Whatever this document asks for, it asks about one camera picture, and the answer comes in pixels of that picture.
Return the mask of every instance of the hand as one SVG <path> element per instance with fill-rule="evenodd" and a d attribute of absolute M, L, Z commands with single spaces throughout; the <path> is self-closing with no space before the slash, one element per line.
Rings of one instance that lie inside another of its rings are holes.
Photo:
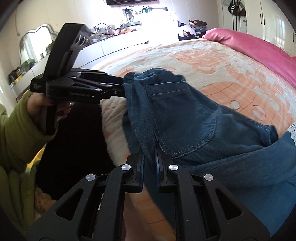
<path fill-rule="evenodd" d="M 50 99 L 42 93 L 33 93 L 27 101 L 27 110 L 29 116 L 31 117 L 34 124 L 39 128 L 40 124 L 40 115 L 42 107 L 53 106 Z M 63 102 L 57 106 L 58 120 L 64 119 L 67 117 L 67 114 L 70 113 L 72 103 Z"/>

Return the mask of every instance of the pink bedding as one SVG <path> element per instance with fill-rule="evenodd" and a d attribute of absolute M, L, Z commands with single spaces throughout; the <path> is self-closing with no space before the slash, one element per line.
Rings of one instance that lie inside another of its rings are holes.
<path fill-rule="evenodd" d="M 219 42 L 262 63 L 296 88 L 296 57 L 265 40 L 225 28 L 214 28 L 204 38 Z"/>

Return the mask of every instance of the silver bolt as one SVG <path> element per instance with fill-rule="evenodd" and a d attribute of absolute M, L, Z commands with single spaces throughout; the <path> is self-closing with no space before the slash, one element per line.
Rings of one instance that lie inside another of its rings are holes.
<path fill-rule="evenodd" d="M 94 180 L 96 178 L 96 176 L 94 175 L 94 174 L 88 174 L 87 176 L 86 176 L 86 179 L 88 180 L 88 181 L 92 181 L 92 180 Z"/>
<path fill-rule="evenodd" d="M 172 164 L 172 165 L 169 166 L 169 169 L 172 170 L 172 171 L 176 171 L 176 170 L 179 169 L 179 167 L 177 165 L 175 165 L 175 164 Z"/>
<path fill-rule="evenodd" d="M 75 43 L 78 43 L 81 40 L 81 35 L 79 35 L 79 37 L 76 39 Z"/>
<path fill-rule="evenodd" d="M 214 177 L 211 175 L 211 174 L 206 174 L 204 176 L 204 178 L 207 180 L 207 181 L 212 181 L 214 179 Z"/>
<path fill-rule="evenodd" d="M 121 169 L 124 171 L 128 171 L 131 168 L 131 166 L 129 164 L 124 164 L 121 166 Z"/>

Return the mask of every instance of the green sleeve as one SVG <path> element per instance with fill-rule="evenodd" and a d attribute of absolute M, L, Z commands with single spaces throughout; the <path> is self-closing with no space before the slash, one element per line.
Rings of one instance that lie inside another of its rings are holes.
<path fill-rule="evenodd" d="M 38 151 L 53 136 L 44 136 L 31 120 L 27 111 L 27 91 L 8 117 L 6 109 L 0 105 L 0 165 L 6 172 L 14 169 L 25 171 Z"/>

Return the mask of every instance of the shirt pocket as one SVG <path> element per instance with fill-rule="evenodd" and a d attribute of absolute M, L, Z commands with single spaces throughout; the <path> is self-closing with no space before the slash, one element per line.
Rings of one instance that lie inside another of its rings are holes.
<path fill-rule="evenodd" d="M 207 144 L 214 136 L 218 111 L 198 103 L 186 82 L 158 85 L 146 86 L 145 90 L 162 150 L 178 158 Z"/>

